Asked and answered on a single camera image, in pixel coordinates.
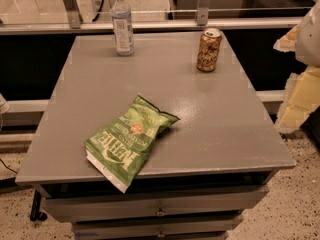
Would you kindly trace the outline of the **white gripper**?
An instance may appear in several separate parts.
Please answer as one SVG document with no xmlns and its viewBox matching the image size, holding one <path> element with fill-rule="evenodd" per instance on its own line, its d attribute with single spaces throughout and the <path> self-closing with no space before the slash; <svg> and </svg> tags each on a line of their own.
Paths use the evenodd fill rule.
<svg viewBox="0 0 320 240">
<path fill-rule="evenodd" d="M 296 59 L 308 65 L 303 73 L 290 74 L 277 113 L 276 129 L 290 134 L 320 106 L 320 1 L 304 16 L 299 26 L 291 28 L 273 48 L 280 52 L 295 51 Z"/>
</svg>

